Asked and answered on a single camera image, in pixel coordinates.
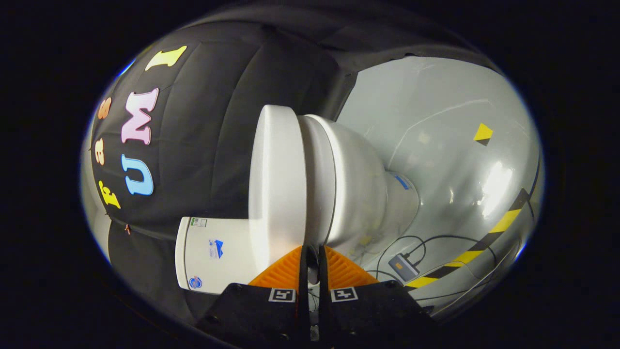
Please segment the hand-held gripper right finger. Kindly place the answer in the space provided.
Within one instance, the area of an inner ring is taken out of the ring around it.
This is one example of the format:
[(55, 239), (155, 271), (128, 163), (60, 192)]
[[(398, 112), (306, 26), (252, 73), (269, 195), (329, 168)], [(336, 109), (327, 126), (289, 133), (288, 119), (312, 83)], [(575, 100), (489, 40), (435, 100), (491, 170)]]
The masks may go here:
[(436, 321), (399, 281), (380, 282), (325, 245), (319, 248), (319, 278), (323, 349), (436, 348)]

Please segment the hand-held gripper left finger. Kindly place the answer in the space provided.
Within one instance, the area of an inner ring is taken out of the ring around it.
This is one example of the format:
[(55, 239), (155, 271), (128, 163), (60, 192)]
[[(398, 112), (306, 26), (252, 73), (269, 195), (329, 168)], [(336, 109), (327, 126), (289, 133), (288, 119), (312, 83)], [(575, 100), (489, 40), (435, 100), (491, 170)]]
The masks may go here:
[(307, 349), (307, 254), (297, 247), (250, 283), (229, 284), (197, 329), (235, 349)]

